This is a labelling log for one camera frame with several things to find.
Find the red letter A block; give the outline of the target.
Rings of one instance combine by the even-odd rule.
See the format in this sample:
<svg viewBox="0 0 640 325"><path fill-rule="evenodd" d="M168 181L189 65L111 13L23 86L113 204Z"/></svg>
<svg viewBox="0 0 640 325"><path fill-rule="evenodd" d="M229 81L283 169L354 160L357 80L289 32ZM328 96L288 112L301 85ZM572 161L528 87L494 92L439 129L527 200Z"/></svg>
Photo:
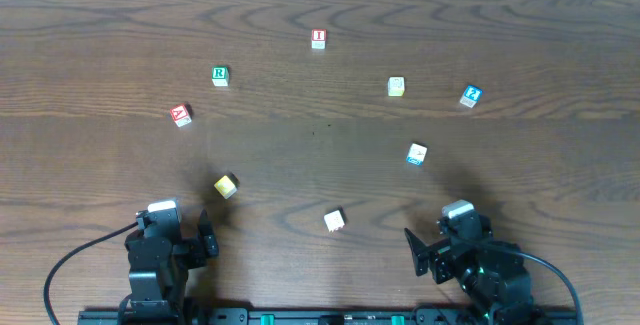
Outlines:
<svg viewBox="0 0 640 325"><path fill-rule="evenodd" d="M170 116L177 127L183 127L192 122L189 107L184 103L172 107Z"/></svg>

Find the blue number 2 block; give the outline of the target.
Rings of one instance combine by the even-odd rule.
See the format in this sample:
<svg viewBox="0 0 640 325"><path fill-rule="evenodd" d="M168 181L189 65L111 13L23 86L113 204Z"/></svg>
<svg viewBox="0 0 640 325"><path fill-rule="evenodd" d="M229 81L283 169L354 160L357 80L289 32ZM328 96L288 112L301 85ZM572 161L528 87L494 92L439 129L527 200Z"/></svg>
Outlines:
<svg viewBox="0 0 640 325"><path fill-rule="evenodd" d="M474 85L468 85L465 91L463 92L463 94L461 95L459 103L468 108L473 108L478 103L482 94L483 94L482 89Z"/></svg>

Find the red letter I block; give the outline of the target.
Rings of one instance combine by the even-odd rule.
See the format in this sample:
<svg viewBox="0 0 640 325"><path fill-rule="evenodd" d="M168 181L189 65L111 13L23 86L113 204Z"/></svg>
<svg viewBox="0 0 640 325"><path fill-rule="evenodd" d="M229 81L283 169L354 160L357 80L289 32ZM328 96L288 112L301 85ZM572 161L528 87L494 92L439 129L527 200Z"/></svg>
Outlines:
<svg viewBox="0 0 640 325"><path fill-rule="evenodd" d="M326 48L327 30L326 29L313 29L311 35L311 48L316 50L323 50Z"/></svg>

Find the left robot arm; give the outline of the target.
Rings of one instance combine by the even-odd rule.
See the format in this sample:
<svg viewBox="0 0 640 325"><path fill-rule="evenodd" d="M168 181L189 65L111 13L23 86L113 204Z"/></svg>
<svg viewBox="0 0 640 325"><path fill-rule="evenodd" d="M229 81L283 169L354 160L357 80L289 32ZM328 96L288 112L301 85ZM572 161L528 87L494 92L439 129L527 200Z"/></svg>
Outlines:
<svg viewBox="0 0 640 325"><path fill-rule="evenodd" d="M128 252L131 313L125 324L190 324L197 307L185 298L189 271L219 255L208 214L200 213L197 235L181 233L176 208L136 215L137 229L125 240Z"/></svg>

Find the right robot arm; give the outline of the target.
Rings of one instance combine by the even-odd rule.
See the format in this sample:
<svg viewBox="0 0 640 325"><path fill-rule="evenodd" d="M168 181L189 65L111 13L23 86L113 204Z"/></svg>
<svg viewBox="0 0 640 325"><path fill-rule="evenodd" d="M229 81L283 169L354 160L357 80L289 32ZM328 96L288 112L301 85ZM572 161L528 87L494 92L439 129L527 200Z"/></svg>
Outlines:
<svg viewBox="0 0 640 325"><path fill-rule="evenodd" d="M426 244L405 229L415 273L430 273L435 283L456 280L483 324L549 324L534 304L532 279L515 244L493 238L488 217L471 210L439 219L444 239Z"/></svg>

